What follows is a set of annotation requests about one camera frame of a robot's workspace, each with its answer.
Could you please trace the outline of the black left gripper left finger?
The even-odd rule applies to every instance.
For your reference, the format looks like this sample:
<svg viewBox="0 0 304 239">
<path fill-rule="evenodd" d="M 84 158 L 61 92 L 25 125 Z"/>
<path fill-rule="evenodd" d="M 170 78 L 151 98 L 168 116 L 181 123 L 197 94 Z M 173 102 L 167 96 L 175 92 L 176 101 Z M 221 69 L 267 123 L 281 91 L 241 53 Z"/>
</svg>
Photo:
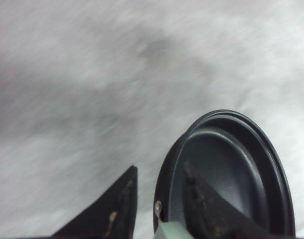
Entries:
<svg viewBox="0 0 304 239">
<path fill-rule="evenodd" d="M 94 203 L 52 239 L 131 239 L 138 204 L 138 169 L 130 166 Z"/>
</svg>

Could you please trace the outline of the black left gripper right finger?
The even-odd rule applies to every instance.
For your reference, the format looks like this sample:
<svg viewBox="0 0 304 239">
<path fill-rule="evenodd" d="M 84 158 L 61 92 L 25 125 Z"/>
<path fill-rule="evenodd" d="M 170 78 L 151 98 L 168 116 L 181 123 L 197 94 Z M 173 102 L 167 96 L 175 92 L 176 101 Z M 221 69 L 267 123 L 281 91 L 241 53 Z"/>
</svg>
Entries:
<svg viewBox="0 0 304 239">
<path fill-rule="evenodd" d="M 278 239 L 245 216 L 184 163 L 183 209 L 188 232 L 196 239 Z"/>
</svg>

